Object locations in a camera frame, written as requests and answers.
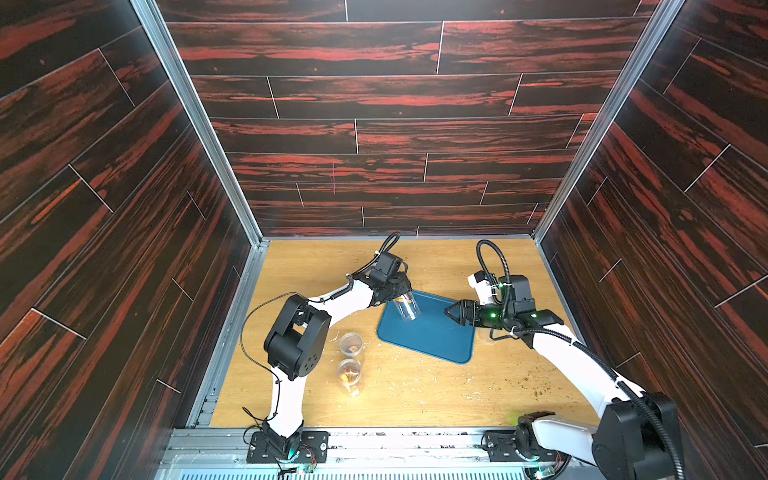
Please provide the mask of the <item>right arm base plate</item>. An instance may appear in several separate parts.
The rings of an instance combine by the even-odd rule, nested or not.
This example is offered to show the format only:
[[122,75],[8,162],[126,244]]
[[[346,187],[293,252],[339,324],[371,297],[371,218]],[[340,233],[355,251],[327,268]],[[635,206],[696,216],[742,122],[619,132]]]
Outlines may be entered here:
[[487,430],[481,437],[480,445],[491,462],[567,463],[570,460],[567,454],[542,447],[529,427]]

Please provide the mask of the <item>near clear jar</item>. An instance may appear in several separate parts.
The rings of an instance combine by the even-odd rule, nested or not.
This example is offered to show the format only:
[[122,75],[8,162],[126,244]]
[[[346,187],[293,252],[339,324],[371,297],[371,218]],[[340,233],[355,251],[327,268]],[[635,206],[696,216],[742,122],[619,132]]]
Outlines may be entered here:
[[361,393],[362,365],[357,360],[343,360],[337,367],[337,377],[349,396],[356,397]]

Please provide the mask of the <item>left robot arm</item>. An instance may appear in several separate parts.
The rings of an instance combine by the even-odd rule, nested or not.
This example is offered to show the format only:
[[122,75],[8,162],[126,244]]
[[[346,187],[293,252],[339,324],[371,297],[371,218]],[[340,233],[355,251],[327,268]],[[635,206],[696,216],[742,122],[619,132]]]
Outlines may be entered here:
[[293,459],[302,448],[306,381],[322,357],[330,328],[354,313],[412,295],[407,263],[390,252],[400,236],[391,233],[373,258],[347,274],[347,283],[332,292],[319,297],[287,292],[266,301],[265,305],[280,299],[285,303],[265,337],[264,364],[247,352],[244,333],[239,333],[243,355],[271,375],[270,411],[253,420],[277,461]]

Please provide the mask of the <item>clear jar with cookies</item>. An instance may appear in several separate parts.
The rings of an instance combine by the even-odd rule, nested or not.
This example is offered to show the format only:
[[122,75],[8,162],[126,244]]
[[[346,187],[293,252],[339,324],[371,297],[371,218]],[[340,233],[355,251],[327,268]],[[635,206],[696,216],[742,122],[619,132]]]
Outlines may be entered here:
[[396,307],[401,318],[406,321],[414,321],[421,315],[420,307],[412,291],[396,297],[392,303]]

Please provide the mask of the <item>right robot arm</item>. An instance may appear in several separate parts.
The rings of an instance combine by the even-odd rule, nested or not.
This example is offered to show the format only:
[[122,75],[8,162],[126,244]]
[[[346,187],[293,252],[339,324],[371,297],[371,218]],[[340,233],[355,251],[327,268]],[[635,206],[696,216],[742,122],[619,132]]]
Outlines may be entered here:
[[491,459],[511,454],[525,462],[550,462],[554,479],[572,460],[596,467],[606,479],[683,479],[686,476],[677,406],[662,393],[632,382],[582,343],[557,314],[539,309],[528,279],[486,262],[469,276],[474,300],[446,308],[461,326],[486,329],[495,342],[516,340],[548,360],[584,396],[598,422],[571,421],[552,411],[518,418],[511,434],[490,431],[483,448]]

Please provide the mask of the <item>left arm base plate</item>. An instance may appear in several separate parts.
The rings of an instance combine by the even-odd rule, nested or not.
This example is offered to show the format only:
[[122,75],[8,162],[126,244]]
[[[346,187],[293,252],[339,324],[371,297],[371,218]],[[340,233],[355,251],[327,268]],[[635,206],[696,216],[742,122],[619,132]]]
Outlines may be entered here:
[[288,438],[255,431],[248,442],[246,463],[325,463],[329,439],[330,433],[321,430],[300,430]]

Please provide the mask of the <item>teal plastic tray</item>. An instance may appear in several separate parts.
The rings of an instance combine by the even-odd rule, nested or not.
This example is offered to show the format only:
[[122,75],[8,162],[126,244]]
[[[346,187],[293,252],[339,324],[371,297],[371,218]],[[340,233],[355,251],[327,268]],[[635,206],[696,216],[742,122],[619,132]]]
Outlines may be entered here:
[[468,363],[473,354],[475,329],[460,326],[444,311],[455,300],[414,291],[420,315],[402,318],[393,302],[386,305],[377,327],[380,340],[456,364]]

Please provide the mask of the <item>middle clear jar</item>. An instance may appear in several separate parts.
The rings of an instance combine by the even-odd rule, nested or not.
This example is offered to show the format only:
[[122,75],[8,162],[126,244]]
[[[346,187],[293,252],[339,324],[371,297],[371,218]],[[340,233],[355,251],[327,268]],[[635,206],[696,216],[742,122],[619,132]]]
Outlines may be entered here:
[[364,350],[363,338],[355,332],[346,333],[339,340],[339,349],[346,358],[359,357]]

